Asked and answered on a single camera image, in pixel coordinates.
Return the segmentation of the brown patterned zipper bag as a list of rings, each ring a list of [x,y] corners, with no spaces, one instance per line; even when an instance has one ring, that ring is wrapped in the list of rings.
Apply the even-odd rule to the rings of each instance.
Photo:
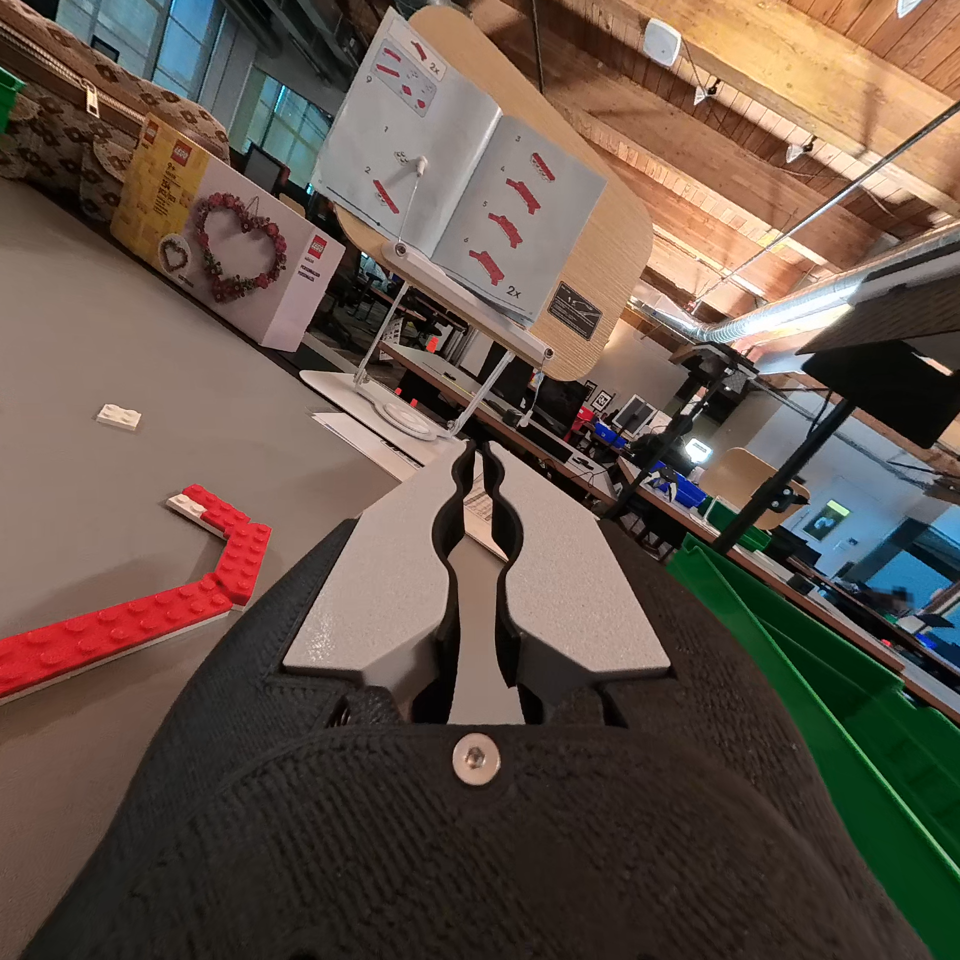
[[[22,81],[2,133],[2,178],[108,227],[147,115],[230,162],[223,125],[138,78],[24,2],[1,3],[1,64]]]

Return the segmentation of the black background tripod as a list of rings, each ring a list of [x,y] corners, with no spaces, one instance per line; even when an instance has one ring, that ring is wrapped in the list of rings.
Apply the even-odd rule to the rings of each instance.
[[[685,378],[664,407],[670,417],[663,431],[664,441],[669,442],[664,450],[681,452],[683,441],[709,402],[724,391],[740,396],[760,372],[753,362],[723,343],[687,344],[673,351],[669,359],[685,371]]]

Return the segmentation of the large window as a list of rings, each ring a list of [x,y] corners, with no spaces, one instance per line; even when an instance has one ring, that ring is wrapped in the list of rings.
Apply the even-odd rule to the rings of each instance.
[[[54,20],[129,73],[195,99],[224,12],[216,1],[60,1]]]
[[[248,75],[247,87],[251,107],[239,152],[245,154],[256,145],[289,168],[294,185],[311,191],[317,156],[331,126],[329,116],[258,68]]]

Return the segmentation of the wall mounted screen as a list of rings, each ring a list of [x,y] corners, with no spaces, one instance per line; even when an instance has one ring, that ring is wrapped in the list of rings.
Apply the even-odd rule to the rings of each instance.
[[[831,498],[820,510],[812,514],[802,526],[802,533],[818,543],[822,543],[851,515],[851,510]]]

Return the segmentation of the black tripod mounted device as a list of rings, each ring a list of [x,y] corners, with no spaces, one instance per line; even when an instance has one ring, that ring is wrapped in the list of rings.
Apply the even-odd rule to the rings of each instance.
[[[866,273],[846,314],[815,336],[801,370],[839,397],[714,540],[728,555],[858,409],[928,450],[958,416],[958,241]]]

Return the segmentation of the red lego plate assembly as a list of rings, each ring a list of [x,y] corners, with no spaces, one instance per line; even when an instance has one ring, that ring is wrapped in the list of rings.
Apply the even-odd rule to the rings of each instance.
[[[3,637],[3,704],[249,606],[272,528],[198,484],[169,497],[165,506],[223,540],[213,570],[194,582]]]

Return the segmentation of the large green plastic bin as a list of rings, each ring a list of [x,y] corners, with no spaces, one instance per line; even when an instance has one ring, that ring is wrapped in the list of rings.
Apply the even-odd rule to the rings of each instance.
[[[935,958],[959,957],[959,731],[903,681],[688,534],[667,569],[760,667],[854,845]]]

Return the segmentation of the white wireless access point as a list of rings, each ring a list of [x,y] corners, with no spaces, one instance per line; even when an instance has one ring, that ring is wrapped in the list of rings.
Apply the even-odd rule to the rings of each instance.
[[[666,22],[651,18],[643,30],[643,56],[663,67],[673,66],[683,48],[681,33]]]

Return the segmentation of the long background desk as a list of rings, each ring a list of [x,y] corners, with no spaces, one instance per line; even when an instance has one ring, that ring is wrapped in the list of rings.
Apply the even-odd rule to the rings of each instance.
[[[710,545],[719,537],[719,532],[695,510],[670,501],[661,491],[640,485],[635,494],[704,543]],[[750,572],[752,576],[764,582],[793,605],[803,609],[810,617],[817,619],[883,666],[891,669],[902,680],[904,688],[911,695],[938,710],[954,725],[959,724],[959,695],[956,691],[930,676],[928,672],[907,659],[904,654],[896,652],[858,626],[845,613],[815,592],[802,594],[789,586],[788,580],[791,573],[785,567],[772,559],[765,558],[761,552],[746,551],[740,546],[733,547],[726,554],[726,558],[736,563],[741,569]]]
[[[436,393],[449,406],[464,410],[481,388],[469,374],[435,354],[385,342],[380,348],[402,366],[402,386],[409,386],[413,378],[424,383],[424,387],[414,388],[419,400]],[[605,507],[615,504],[618,494],[605,467],[537,424],[522,430],[510,426],[504,418],[506,411],[506,404],[489,394],[462,431],[473,439],[498,441],[578,502],[592,500]]]

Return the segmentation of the black computer monitor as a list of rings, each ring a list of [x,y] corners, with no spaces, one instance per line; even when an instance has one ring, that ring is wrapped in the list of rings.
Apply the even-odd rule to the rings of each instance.
[[[573,380],[556,380],[545,375],[535,389],[531,422],[564,439],[573,428],[589,386]]]

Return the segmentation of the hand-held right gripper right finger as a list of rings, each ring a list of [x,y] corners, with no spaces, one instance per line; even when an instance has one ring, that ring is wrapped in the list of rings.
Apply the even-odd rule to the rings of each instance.
[[[577,690],[666,677],[666,650],[596,515],[501,443],[482,457],[490,534],[506,559],[496,656],[524,721],[546,721]]]

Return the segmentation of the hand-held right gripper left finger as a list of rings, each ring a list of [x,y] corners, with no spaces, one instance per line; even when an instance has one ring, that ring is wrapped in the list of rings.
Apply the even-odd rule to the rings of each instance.
[[[283,658],[292,674],[388,690],[448,722],[461,641],[450,554],[466,535],[476,446],[454,440],[362,512]]]

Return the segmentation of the silver spiral ventilation duct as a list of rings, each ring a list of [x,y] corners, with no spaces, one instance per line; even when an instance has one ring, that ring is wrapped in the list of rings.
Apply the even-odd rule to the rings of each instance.
[[[958,274],[959,225],[945,224],[884,251],[857,267],[834,274],[739,318],[706,322],[694,318],[644,281],[636,283],[629,306],[691,343],[732,344],[745,337],[781,330],[810,318],[826,318],[903,285],[917,285]]]

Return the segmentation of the lego box with heart wreath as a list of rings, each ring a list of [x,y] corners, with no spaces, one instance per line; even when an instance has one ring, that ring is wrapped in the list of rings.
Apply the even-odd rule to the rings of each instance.
[[[259,346],[294,354],[345,247],[148,114],[110,224],[130,253]]]

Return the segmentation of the lego instruction booklet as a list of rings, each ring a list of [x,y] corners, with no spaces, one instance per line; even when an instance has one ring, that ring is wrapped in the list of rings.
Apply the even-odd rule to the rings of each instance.
[[[523,123],[386,12],[313,185],[530,328],[606,178]]]

